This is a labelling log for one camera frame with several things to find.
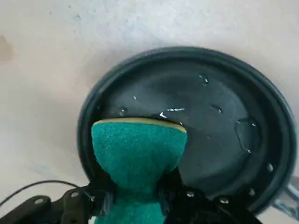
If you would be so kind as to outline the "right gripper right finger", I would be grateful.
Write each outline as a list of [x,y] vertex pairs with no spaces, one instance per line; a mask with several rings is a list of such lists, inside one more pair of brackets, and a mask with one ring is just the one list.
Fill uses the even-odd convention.
[[178,169],[160,178],[160,207],[165,224],[259,224],[255,215],[230,196],[210,200],[183,184]]

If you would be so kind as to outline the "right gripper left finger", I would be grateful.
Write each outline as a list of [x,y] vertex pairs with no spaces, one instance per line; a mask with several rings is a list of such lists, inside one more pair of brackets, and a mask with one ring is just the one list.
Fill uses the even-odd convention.
[[8,202],[22,191],[44,183],[70,186],[58,200],[49,196],[33,196],[1,217],[2,224],[87,224],[92,217],[107,216],[114,204],[114,183],[110,178],[90,181],[86,186],[46,180],[26,185],[7,196],[0,204]]

